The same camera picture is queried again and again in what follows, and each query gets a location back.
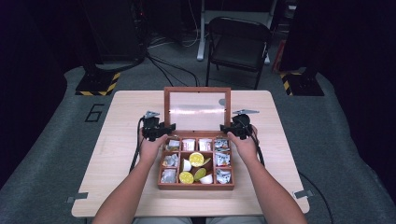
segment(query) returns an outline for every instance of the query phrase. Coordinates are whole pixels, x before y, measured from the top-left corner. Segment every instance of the table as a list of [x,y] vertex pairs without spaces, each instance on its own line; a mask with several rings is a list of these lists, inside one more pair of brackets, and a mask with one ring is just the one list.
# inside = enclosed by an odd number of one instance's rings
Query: table
[[[163,91],[117,91],[108,110],[102,131],[93,150],[79,193],[86,199],[75,200],[74,217],[94,217],[110,192],[128,175],[136,145],[136,127],[148,110],[161,113]],[[232,111],[259,110],[249,115],[258,130],[260,147],[267,170],[290,193],[303,190],[290,147],[269,91],[231,91]],[[159,190],[159,153],[148,175],[137,217],[220,217],[262,214],[248,170],[235,148],[233,190]],[[309,211],[306,197],[295,199],[304,213]]]
[[[257,21],[267,27],[271,27],[272,18],[276,7],[277,0],[273,0],[270,12],[237,12],[237,11],[214,11],[205,10],[205,0],[201,1],[201,35],[198,47],[197,60],[202,61],[205,54],[205,24],[209,23],[217,16],[231,17],[240,20]],[[269,58],[266,58],[266,64],[269,64]]]

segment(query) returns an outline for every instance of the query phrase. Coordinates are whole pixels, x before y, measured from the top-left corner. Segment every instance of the gray carpet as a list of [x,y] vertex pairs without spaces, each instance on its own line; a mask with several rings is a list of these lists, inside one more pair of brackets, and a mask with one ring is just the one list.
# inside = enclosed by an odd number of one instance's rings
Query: gray carpet
[[[270,50],[271,59],[274,59],[278,40],[282,37],[276,36]],[[189,48],[166,44],[148,51],[193,72],[201,85],[205,85],[206,61],[196,61],[197,49],[198,43]],[[120,65],[108,64],[105,67]],[[259,90],[273,94],[297,168],[323,193],[334,222],[395,223],[396,207],[375,172],[360,159],[331,83],[318,75],[324,97],[288,96],[279,75],[271,73],[271,66],[265,66]],[[166,68],[182,82],[195,85],[190,74]],[[242,86],[254,85],[253,78],[240,78],[248,75],[243,72],[212,69],[213,74],[218,75],[214,76],[217,80],[210,80],[210,86],[246,90],[248,88]],[[68,88],[63,101],[29,154],[0,191],[0,223],[85,222],[73,217],[73,204],[64,201],[78,192],[114,93],[109,96],[76,96],[75,87],[83,75],[82,68],[65,74]],[[174,77],[169,78],[173,85],[182,85]],[[115,91],[163,90],[169,85],[160,70],[145,60],[121,73]],[[84,122],[94,104],[103,104],[96,107],[103,110],[99,121]],[[306,217],[309,223],[330,223],[323,199],[303,177],[302,181],[305,189],[316,194],[308,199],[311,208]]]

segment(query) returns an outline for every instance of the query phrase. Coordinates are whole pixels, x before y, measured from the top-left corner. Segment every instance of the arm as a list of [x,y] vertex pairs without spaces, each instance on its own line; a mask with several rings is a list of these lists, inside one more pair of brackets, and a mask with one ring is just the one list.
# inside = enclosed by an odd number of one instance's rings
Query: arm
[[306,223],[297,202],[258,160],[252,138],[241,140],[232,133],[228,133],[228,137],[237,146],[238,153],[247,166],[262,213],[268,223]]
[[111,192],[99,208],[93,223],[132,223],[140,197],[145,187],[149,170],[157,158],[159,147],[167,135],[155,142],[143,140],[140,160],[125,179]]

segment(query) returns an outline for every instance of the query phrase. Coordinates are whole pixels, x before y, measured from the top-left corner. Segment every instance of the black stand base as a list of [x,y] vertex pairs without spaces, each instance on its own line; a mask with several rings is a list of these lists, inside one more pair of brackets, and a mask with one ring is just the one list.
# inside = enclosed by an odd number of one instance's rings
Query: black stand base
[[287,74],[282,77],[286,93],[295,96],[324,96],[318,81],[313,78],[304,78],[304,75]]
[[76,95],[109,95],[119,76],[120,73],[103,70],[94,74],[86,72],[76,87]]

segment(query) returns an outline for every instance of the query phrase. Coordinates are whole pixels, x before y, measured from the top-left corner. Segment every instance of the open box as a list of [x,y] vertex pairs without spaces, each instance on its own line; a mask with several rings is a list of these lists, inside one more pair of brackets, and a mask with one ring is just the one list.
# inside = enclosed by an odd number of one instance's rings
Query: open box
[[159,189],[233,189],[231,142],[219,128],[230,112],[230,88],[164,89],[164,125],[176,129],[162,148]]

